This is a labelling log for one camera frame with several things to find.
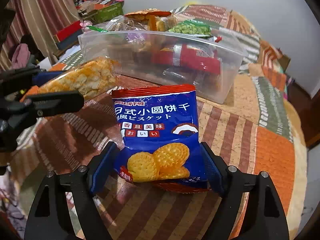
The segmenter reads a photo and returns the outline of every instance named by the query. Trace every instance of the biscuit image on package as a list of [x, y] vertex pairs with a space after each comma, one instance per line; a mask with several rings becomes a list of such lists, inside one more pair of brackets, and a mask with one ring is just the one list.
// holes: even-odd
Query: biscuit image on package
[[160, 179], [186, 179], [190, 176], [190, 172], [185, 167], [180, 167], [175, 170], [172, 170], [169, 173], [160, 173], [159, 174], [159, 180]]
[[139, 152], [128, 159], [128, 171], [132, 175], [133, 182], [146, 182], [157, 180], [159, 167], [152, 154]]
[[78, 90], [85, 100], [89, 100], [116, 86], [116, 77], [113, 73], [115, 64], [118, 63], [114, 60], [99, 57], [47, 82], [38, 92]]
[[189, 158], [189, 148], [183, 143], [169, 143], [153, 153], [160, 173], [170, 173], [180, 168]]

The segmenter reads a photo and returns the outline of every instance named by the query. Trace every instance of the plastic storage box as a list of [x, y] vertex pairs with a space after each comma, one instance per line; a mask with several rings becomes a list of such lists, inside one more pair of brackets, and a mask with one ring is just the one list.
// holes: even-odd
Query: plastic storage box
[[222, 104], [246, 52], [232, 35], [214, 30], [214, 41], [180, 33], [90, 31], [79, 36], [84, 59], [106, 55], [120, 62], [121, 75], [161, 85], [189, 83], [197, 95]]

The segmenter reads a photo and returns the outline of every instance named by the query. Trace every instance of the black object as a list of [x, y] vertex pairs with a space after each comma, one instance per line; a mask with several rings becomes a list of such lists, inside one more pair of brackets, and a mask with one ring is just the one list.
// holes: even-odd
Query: black object
[[61, 72], [45, 72], [39, 67], [9, 70], [0, 75], [0, 152], [12, 152], [17, 137], [37, 121], [38, 117], [79, 111], [84, 98], [78, 91], [31, 95], [23, 103], [8, 101], [5, 96], [17, 90], [29, 89], [38, 75], [51, 79]]
[[[258, 175], [242, 173], [235, 166], [227, 166], [221, 157], [214, 155], [206, 143], [202, 143], [202, 146], [209, 158], [207, 163], [213, 163], [214, 168], [218, 169], [222, 188], [225, 189], [221, 193], [222, 201], [215, 217], [202, 239], [227, 240], [236, 220], [242, 194], [249, 192], [241, 231], [234, 239], [288, 240], [284, 210], [269, 174], [265, 171]], [[65, 192], [72, 192], [85, 238], [112, 240], [92, 197], [95, 194], [93, 185], [98, 184], [96, 189], [104, 185], [118, 151], [115, 143], [109, 142], [88, 166], [80, 166], [72, 173], [62, 175], [49, 171], [31, 206], [24, 239], [80, 239], [75, 236], [68, 213]]]

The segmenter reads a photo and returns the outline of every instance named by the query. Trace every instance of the curtain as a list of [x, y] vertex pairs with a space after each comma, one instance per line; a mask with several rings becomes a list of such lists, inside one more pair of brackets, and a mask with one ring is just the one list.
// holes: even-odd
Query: curtain
[[0, 72], [10, 68], [9, 50], [25, 34], [31, 34], [43, 56], [56, 63], [53, 53], [58, 48], [52, 36], [79, 20], [73, 0], [10, 0], [7, 8], [16, 11], [16, 16], [1, 50]]

